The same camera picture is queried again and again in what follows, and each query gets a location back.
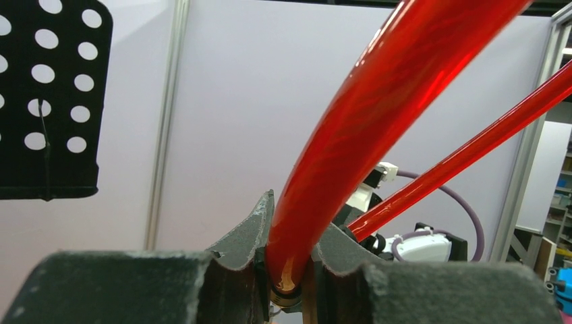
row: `red plastic tubing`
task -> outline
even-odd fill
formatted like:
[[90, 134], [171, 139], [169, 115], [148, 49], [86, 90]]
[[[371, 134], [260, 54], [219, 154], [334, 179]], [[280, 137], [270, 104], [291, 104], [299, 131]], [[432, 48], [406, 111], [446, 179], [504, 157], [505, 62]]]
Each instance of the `red plastic tubing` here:
[[266, 266], [292, 292], [313, 246], [358, 184], [528, 0], [404, 0], [375, 34], [290, 173]]
[[508, 113], [429, 171], [349, 224], [348, 228], [358, 240], [367, 238], [569, 95], [572, 95], [572, 63], [570, 62]]

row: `white wall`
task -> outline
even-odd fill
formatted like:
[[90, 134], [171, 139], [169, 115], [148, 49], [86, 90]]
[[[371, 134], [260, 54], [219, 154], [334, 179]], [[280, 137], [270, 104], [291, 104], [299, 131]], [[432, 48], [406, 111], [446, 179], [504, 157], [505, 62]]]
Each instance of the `white wall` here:
[[33, 266], [58, 249], [144, 247], [174, 1], [102, 2], [114, 31], [99, 193], [51, 202], [0, 200], [0, 315]]
[[[328, 102], [390, 12], [276, 1], [193, 1], [158, 248], [206, 248], [246, 217], [265, 190], [280, 194]], [[549, 18], [518, 17], [437, 98], [386, 160], [423, 172], [528, 95], [549, 24]], [[516, 136], [449, 182], [482, 218], [486, 256], [518, 144]], [[381, 193], [386, 196], [404, 183], [384, 186]], [[382, 233], [409, 232], [417, 221], [468, 239], [472, 253], [471, 222], [441, 193], [418, 203]]]

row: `purple cable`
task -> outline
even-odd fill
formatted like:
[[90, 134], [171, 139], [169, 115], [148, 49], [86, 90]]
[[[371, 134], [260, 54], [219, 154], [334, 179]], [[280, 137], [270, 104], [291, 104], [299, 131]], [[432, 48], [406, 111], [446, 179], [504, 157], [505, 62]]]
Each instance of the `purple cable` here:
[[[417, 174], [417, 173], [408, 172], [408, 171], [401, 171], [401, 170], [397, 171], [397, 175], [399, 177], [405, 177], [405, 178], [411, 178], [411, 179], [416, 179], [419, 177], [419, 174]], [[483, 251], [484, 251], [484, 232], [482, 229], [481, 221], [479, 220], [479, 217], [477, 216], [477, 213], [475, 213], [475, 211], [469, 206], [469, 203], [467, 201], [465, 201], [465, 199], [463, 199], [461, 196], [459, 196], [459, 194], [454, 192], [449, 187], [441, 186], [441, 187], [439, 187], [439, 190], [443, 191], [444, 193], [448, 194], [451, 198], [455, 199], [455, 201], [457, 201], [459, 203], [459, 205], [461, 205], [461, 207], [463, 207], [463, 209], [465, 209], [467, 214], [469, 214], [469, 217], [471, 218], [471, 221], [473, 222], [473, 225], [475, 226], [475, 232], [477, 234], [477, 247], [475, 249], [475, 255], [473, 256], [472, 261], [480, 261], [480, 259], [482, 258], [482, 255], [483, 255]], [[402, 236], [401, 242], [405, 241], [408, 238], [415, 238], [418, 236], [424, 236], [424, 235], [427, 235], [428, 233], [429, 232], [414, 232], [414, 233], [405, 234]], [[433, 231], [433, 233], [435, 233], [435, 234], [447, 234], [444, 231]], [[395, 240], [393, 242], [393, 244], [391, 246], [391, 252], [393, 253], [393, 256], [397, 260], [403, 261], [403, 259], [401, 258], [401, 255], [399, 255], [399, 253], [397, 252], [397, 245], [399, 243], [400, 243], [399, 240]]]

